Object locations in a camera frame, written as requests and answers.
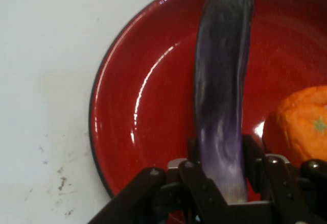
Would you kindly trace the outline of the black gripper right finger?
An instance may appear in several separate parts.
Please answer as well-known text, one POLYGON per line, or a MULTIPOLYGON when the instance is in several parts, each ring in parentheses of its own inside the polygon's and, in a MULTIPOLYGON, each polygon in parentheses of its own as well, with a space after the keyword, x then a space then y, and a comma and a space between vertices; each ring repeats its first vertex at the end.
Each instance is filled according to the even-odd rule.
POLYGON ((309 160, 300 168, 279 154, 267 154, 243 135, 246 177, 261 200, 254 208, 262 223, 326 223, 326 162, 309 160))

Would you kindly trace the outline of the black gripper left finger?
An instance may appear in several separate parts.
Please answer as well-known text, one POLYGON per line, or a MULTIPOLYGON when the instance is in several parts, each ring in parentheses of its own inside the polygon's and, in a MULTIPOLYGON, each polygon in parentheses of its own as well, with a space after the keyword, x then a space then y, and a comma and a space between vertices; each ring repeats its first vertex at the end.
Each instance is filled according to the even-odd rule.
POLYGON ((187 223, 230 222, 227 203, 200 167, 196 139, 188 141, 188 157, 167 171, 141 170, 90 223, 166 223, 176 211, 187 223))

